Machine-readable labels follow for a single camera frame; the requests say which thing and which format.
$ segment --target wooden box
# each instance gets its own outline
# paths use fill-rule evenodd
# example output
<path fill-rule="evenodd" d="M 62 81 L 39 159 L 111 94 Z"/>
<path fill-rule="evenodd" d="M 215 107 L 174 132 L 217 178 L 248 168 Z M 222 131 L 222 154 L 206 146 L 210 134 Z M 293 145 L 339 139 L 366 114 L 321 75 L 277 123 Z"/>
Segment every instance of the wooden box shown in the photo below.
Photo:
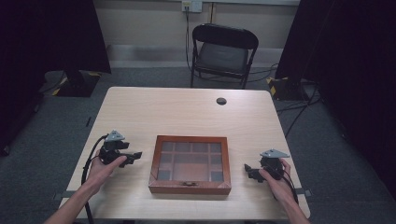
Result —
<path fill-rule="evenodd" d="M 151 193 L 228 195 L 227 138 L 158 135 L 148 187 Z"/>

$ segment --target human arm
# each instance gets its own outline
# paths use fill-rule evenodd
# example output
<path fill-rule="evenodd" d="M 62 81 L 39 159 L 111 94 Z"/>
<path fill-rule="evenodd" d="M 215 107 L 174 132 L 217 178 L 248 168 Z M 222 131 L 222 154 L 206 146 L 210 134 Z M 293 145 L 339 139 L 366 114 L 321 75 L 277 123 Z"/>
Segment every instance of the human arm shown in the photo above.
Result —
<path fill-rule="evenodd" d="M 290 174 L 290 165 L 283 159 L 280 159 L 280 161 L 284 166 L 285 173 Z M 286 180 L 283 178 L 280 180 L 275 180 L 267 171 L 263 169 L 260 169 L 259 173 L 267 180 L 271 191 L 274 193 L 274 196 L 285 210 L 291 224 L 310 223 L 301 210 L 300 206 L 294 201 L 293 194 Z M 288 175 L 285 174 L 284 177 L 290 180 Z"/>
<path fill-rule="evenodd" d="M 73 223 L 85 203 L 99 191 L 106 179 L 113 173 L 113 170 L 126 160 L 125 156 L 121 156 L 110 164 L 104 165 L 97 157 L 98 155 L 99 151 L 96 152 L 96 157 L 92 160 L 87 181 L 78 188 L 61 208 L 45 221 L 46 224 Z"/>

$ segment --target wall baseboard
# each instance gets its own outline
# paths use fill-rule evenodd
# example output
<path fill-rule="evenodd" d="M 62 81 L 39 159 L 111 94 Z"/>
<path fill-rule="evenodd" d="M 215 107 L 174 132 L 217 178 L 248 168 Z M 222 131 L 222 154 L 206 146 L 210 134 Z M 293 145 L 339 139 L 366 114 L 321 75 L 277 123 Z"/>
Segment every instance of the wall baseboard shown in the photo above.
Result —
<path fill-rule="evenodd" d="M 187 66 L 183 47 L 109 45 L 106 48 L 110 66 L 117 67 L 184 67 Z M 192 48 L 188 57 L 191 61 Z M 253 67 L 270 67 L 278 63 L 283 49 L 257 49 Z"/>

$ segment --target wooden table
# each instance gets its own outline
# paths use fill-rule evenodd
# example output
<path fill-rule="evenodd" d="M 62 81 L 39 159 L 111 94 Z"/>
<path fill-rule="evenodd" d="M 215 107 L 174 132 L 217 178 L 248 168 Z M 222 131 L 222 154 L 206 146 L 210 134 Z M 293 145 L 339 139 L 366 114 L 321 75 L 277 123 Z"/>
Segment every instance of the wooden table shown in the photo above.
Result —
<path fill-rule="evenodd" d="M 223 97 L 226 105 L 218 105 Z M 142 151 L 116 169 L 90 200 L 95 218 L 161 220 L 286 219 L 268 185 L 249 179 L 244 164 L 260 168 L 260 153 L 290 154 L 267 91 L 113 87 L 109 89 L 67 190 L 80 186 L 82 167 L 96 140 L 117 130 L 129 142 L 123 153 Z M 157 135 L 226 136 L 232 190 L 228 196 L 151 194 L 149 174 Z M 291 177 L 300 188 L 292 157 Z M 309 217 L 304 195 L 300 206 Z M 82 211 L 79 217 L 85 217 Z"/>

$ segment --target chair seat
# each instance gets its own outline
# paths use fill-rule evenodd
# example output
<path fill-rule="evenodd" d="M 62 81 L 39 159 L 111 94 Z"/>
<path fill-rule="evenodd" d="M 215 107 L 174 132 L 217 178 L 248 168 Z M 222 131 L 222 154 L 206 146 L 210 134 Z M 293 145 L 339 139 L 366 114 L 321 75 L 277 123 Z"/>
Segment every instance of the chair seat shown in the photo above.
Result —
<path fill-rule="evenodd" d="M 243 76 L 246 73 L 248 50 L 204 43 L 196 60 L 196 68 L 220 70 Z"/>

